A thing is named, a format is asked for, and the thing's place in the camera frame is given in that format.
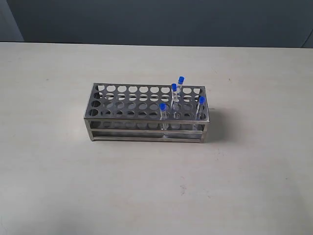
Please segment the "blue-capped tube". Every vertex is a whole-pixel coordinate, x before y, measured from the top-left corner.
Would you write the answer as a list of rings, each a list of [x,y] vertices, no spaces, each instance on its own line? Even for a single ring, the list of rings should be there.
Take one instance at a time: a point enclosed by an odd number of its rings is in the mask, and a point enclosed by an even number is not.
[[[173,83],[171,85],[172,88],[172,111],[173,111],[173,117],[175,119],[178,119],[178,95],[177,95],[177,85],[176,83]]]
[[[203,110],[204,110],[204,103],[205,103],[205,98],[203,96],[200,96],[199,97],[199,102],[198,102],[198,105],[197,105],[196,115],[195,115],[195,118],[196,118],[195,120],[196,121],[201,120],[202,113],[203,113]]]
[[[177,94],[180,95],[181,91],[182,91],[182,86],[183,86],[183,83],[184,83],[184,77],[183,76],[180,76],[179,79],[178,79],[178,83],[177,83]]]
[[[166,104],[165,103],[161,103],[159,105],[160,108],[160,120],[162,121],[162,130],[166,131],[168,129],[168,123],[166,123],[166,119],[167,119],[167,113],[166,113]]]

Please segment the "stainless steel test tube rack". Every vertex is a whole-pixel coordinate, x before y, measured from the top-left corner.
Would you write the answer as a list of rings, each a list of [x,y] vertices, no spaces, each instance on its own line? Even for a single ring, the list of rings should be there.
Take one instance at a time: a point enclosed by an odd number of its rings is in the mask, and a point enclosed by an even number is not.
[[[204,110],[196,121],[200,96],[205,98]],[[167,107],[166,131],[161,129],[161,103]],[[210,123],[204,86],[182,87],[178,116],[173,117],[171,85],[94,83],[84,121],[91,141],[203,143]]]

